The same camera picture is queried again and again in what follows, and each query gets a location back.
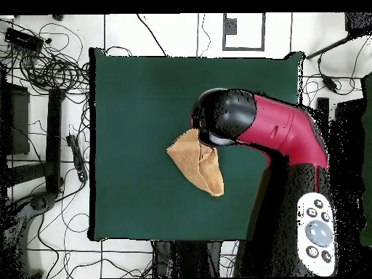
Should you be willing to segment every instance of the brown cloth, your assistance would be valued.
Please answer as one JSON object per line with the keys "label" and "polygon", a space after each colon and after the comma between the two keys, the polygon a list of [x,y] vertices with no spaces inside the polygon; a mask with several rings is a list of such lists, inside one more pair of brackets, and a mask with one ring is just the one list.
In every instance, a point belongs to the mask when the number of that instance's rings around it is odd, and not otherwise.
{"label": "brown cloth", "polygon": [[223,195],[224,182],[219,170],[217,149],[202,145],[198,130],[189,129],[166,149],[183,175],[196,187],[214,197]]}

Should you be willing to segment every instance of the white floor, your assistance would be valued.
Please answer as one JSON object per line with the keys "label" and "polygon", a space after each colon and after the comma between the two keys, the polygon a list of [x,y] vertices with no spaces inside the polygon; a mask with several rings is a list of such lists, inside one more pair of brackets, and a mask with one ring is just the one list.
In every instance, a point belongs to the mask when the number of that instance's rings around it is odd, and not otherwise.
{"label": "white floor", "polygon": [[[201,54],[205,57],[269,57],[280,59],[285,57],[289,52],[303,51],[305,54],[310,54],[318,49],[327,46],[346,36],[344,30],[344,14],[343,13],[267,13],[266,14],[266,31],[265,31],[265,51],[264,52],[225,52],[222,51],[222,13],[192,13],[192,14],[172,14],[172,15],[140,15],[153,31],[164,51],[172,57],[195,57]],[[228,17],[236,17],[239,25],[250,25],[251,33],[258,35],[261,25],[254,24],[252,20],[257,20],[256,16],[250,14],[234,14],[227,15]],[[79,64],[83,65],[88,62],[88,48],[99,47],[109,48],[112,46],[126,47],[133,55],[162,55],[162,51],[156,44],[147,28],[138,20],[136,15],[65,15],[62,22],[57,22],[52,19],[52,16],[19,16],[15,19],[16,25],[21,25],[24,28],[29,28],[32,31],[39,32],[41,27],[48,23],[55,23],[65,26],[66,28],[57,25],[47,25],[43,29],[44,38],[51,38],[50,44],[55,48],[62,48],[67,43],[67,37],[64,35],[56,35],[51,33],[66,33],[69,35],[70,41],[64,53],[77,59],[83,44],[83,51],[80,56]],[[6,23],[0,22],[0,45],[4,45],[4,34],[7,28]],[[249,46],[250,41],[245,35],[240,33],[241,46]],[[355,58],[362,45],[364,45],[367,37],[363,37],[351,41],[343,46],[339,46],[330,52],[327,52],[322,57],[321,70],[324,74],[335,77],[346,77],[341,82],[341,93],[350,91],[349,79],[353,72]],[[372,47],[368,42],[361,51],[354,72],[354,77],[362,78],[372,70]],[[111,55],[127,55],[123,49],[112,49]],[[317,57],[312,60],[304,61],[304,76],[311,76],[318,73]],[[14,70],[13,82],[21,85],[17,76],[20,75],[19,70]],[[304,77],[304,84],[307,82],[307,77]],[[31,94],[35,94],[34,90],[25,82],[23,86],[27,86]],[[360,81],[355,81],[355,86],[360,89]],[[306,92],[309,93],[310,100],[307,95],[304,95],[304,104],[314,106],[316,97],[329,97],[331,102],[331,117],[334,111],[334,106],[338,102],[353,100],[362,97],[362,92],[357,89],[348,95],[340,96],[334,94],[323,87],[319,78],[311,78],[307,85]],[[32,97],[30,103],[30,119],[29,123],[34,123],[40,120],[43,128],[47,127],[47,97]],[[71,101],[64,101],[62,107],[62,136],[68,135],[72,125],[78,128],[80,124],[80,115],[82,105],[77,105]],[[30,125],[30,132],[42,133],[38,124]],[[41,159],[45,159],[45,136],[30,134],[29,136],[34,142],[37,151],[41,155]],[[86,133],[86,141],[80,140],[81,149],[84,151],[89,146],[89,133]],[[86,157],[89,155],[89,149],[86,151]],[[31,148],[29,155],[15,155],[14,159],[38,159],[36,153]],[[72,161],[72,153],[70,148],[62,146],[62,160]],[[14,166],[24,164],[25,162],[14,162]],[[62,163],[61,172],[65,176],[68,170],[73,168],[72,163]],[[43,179],[28,182],[22,185],[9,189],[9,196],[13,194],[13,198],[21,198],[30,193],[37,185],[41,184]],[[74,171],[70,172],[66,179],[65,194],[74,192],[79,188],[80,183]],[[126,270],[141,270],[143,271],[151,260],[151,245],[147,241],[138,240],[106,240],[102,243],[91,242],[86,237],[86,232],[66,231],[65,224],[60,216],[61,209],[65,208],[72,198],[67,198],[63,204],[57,204],[51,211],[46,213],[44,228],[48,226],[42,233],[41,238],[45,243],[57,250],[66,250],[66,259],[68,261],[68,269],[73,278],[119,278],[125,274],[123,270],[115,268],[109,261],[100,262],[101,257],[108,259],[118,267]],[[89,214],[89,186],[87,185],[79,192],[68,208],[64,210],[63,216],[66,222],[69,222],[72,217],[79,213]],[[55,263],[57,255],[50,251],[36,237],[37,229],[41,223],[41,217],[35,219],[31,225],[28,235],[28,255],[30,265],[33,269],[43,269],[44,277],[46,277],[49,269]],[[69,227],[75,231],[83,231],[88,227],[87,215],[79,215],[72,220]],[[222,247],[221,258],[221,276],[230,275],[230,270],[226,267],[231,263],[230,255],[236,254],[237,245],[235,242],[225,242]],[[63,268],[64,253],[60,252],[60,258],[50,277],[66,279],[67,275]],[[96,265],[88,267],[78,267],[82,264],[90,264],[97,262]]]}

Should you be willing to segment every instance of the floor tile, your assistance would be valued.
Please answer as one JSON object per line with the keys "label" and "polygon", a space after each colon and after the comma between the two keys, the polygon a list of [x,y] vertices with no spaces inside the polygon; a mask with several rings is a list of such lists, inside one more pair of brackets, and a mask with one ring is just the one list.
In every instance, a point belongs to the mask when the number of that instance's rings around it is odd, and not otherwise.
{"label": "floor tile", "polygon": [[[294,13],[292,50],[302,51],[307,56],[346,37],[344,13]],[[349,41],[326,52],[320,69],[328,76],[351,76],[358,52],[368,36]],[[354,77],[364,77],[372,71],[371,40],[363,47]],[[319,73],[318,58],[304,61],[304,75]]]}
{"label": "floor tile", "polygon": [[219,260],[219,276],[221,278],[231,278],[235,264],[234,256],[221,256]]}
{"label": "floor tile", "polygon": [[100,278],[101,253],[59,252],[59,258],[53,251],[28,251],[28,263],[31,272],[43,270],[45,279],[98,279]]}
{"label": "floor tile", "polygon": [[[139,14],[163,50],[171,57],[194,57],[197,45],[198,15]],[[106,49],[125,47],[134,56],[162,56],[163,52],[149,30],[135,14],[106,15]],[[125,50],[112,49],[110,55],[127,56]]]}
{"label": "floor tile", "polygon": [[222,243],[221,254],[225,255],[236,254],[236,252],[238,251],[238,247],[239,247],[238,240],[237,241],[226,240],[225,242]]}
{"label": "floor tile", "polygon": [[145,269],[151,266],[153,255],[103,253],[103,258],[110,260],[122,270],[105,261],[102,278],[133,278],[133,276],[141,276]]}
{"label": "floor tile", "polygon": [[104,251],[147,251],[152,252],[153,248],[149,240],[116,240],[108,239],[103,241]]}
{"label": "floor tile", "polygon": [[[237,31],[239,31],[240,18],[237,17]],[[291,13],[266,13],[264,52],[253,51],[222,51],[222,13],[200,13],[199,14],[199,56],[203,57],[266,57],[272,59],[283,59],[290,50],[291,37]],[[252,28],[261,28],[257,23]]]}

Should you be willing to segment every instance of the black metal stand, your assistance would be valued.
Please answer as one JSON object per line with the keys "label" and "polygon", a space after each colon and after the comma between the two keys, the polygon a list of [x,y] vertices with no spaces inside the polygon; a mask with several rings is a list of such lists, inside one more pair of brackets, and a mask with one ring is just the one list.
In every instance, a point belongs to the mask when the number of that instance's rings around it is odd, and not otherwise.
{"label": "black metal stand", "polygon": [[324,54],[325,52],[327,52],[327,51],[329,51],[329,50],[331,50],[331,49],[333,49],[333,48],[335,48],[335,47],[338,47],[338,46],[340,46],[340,45],[342,45],[342,44],[345,44],[345,43],[347,43],[348,41],[350,41],[350,40],[352,40],[353,38],[351,37],[351,36],[347,36],[346,38],[344,38],[344,39],[340,39],[339,41],[337,41],[336,43],[333,43],[332,45],[329,45],[329,46],[327,46],[327,47],[325,47],[325,48],[323,48],[323,49],[321,49],[321,50],[318,50],[317,52],[314,52],[314,53],[312,53],[311,55],[309,55],[309,56],[307,56],[306,57],[306,60],[310,60],[310,59],[312,59],[313,57],[316,57],[316,56],[318,56],[318,55],[320,55],[320,54]]}
{"label": "black metal stand", "polygon": [[[6,75],[7,69],[0,65],[0,278],[22,279],[31,277],[27,267],[28,228],[35,217],[54,206],[63,181],[60,178],[60,127],[65,94],[60,89],[49,91],[46,163],[8,168],[7,142],[12,140],[9,136],[12,132],[24,133],[10,122],[9,109],[12,105]],[[45,193],[30,195],[9,204],[8,187],[40,177],[46,180]]]}

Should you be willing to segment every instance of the black cable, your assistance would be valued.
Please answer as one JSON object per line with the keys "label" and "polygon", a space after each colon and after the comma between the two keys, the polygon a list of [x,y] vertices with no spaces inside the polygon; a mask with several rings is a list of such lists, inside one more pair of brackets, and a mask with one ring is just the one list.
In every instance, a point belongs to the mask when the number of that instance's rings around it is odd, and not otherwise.
{"label": "black cable", "polygon": [[168,55],[167,55],[166,52],[164,51],[163,47],[159,44],[158,40],[156,39],[154,33],[153,33],[153,32],[151,31],[151,29],[148,27],[148,25],[147,25],[147,24],[142,20],[142,18],[141,18],[138,14],[136,14],[136,15],[137,15],[139,21],[140,21],[141,23],[143,23],[143,25],[144,25],[144,26],[149,30],[149,32],[150,32],[151,35],[153,36],[155,42],[157,43],[157,45],[159,46],[159,48],[160,48],[161,51],[163,52],[164,56],[168,57]]}
{"label": "black cable", "polygon": [[206,47],[206,50],[204,50],[200,57],[203,55],[204,52],[207,52],[208,49],[209,49],[209,45],[211,44],[211,37],[209,36],[209,34],[207,34],[207,32],[204,30],[204,19],[206,18],[206,14],[204,13],[204,16],[203,16],[203,22],[201,23],[201,29],[203,30],[203,32],[208,36],[208,39],[209,39],[209,43],[208,43],[208,46]]}
{"label": "black cable", "polygon": [[128,52],[128,56],[133,57],[133,54],[132,54],[132,52],[131,52],[129,49],[127,49],[127,48],[125,48],[125,47],[120,47],[120,46],[112,46],[112,47],[110,47],[110,48],[107,48],[107,49],[105,50],[105,53],[108,54],[108,51],[109,51],[110,49],[112,49],[112,48],[124,49],[124,50],[126,50],[126,52]]}
{"label": "black cable", "polygon": [[352,75],[349,77],[349,85],[352,87],[352,89],[347,92],[347,93],[339,93],[338,91],[341,89],[341,87],[338,89],[335,81],[333,81],[333,79],[327,75],[325,75],[324,73],[322,73],[321,69],[320,69],[320,63],[322,62],[322,56],[324,55],[324,53],[322,53],[320,55],[320,57],[318,58],[318,70],[319,70],[319,74],[322,76],[323,78],[323,83],[325,84],[325,87],[327,87],[330,91],[332,91],[333,93],[336,93],[338,95],[348,95],[350,94],[351,92],[355,91],[356,88],[355,88],[355,81],[353,79],[354,77],[354,73],[355,73],[355,69],[357,67],[357,59],[360,55],[360,53],[362,52],[364,46],[367,44],[367,42],[369,41],[369,39],[372,37],[372,35],[370,35],[364,42],[364,44],[362,45],[362,47],[360,48],[359,52],[357,53],[357,57],[355,58],[355,63],[354,63],[354,68],[352,70]]}

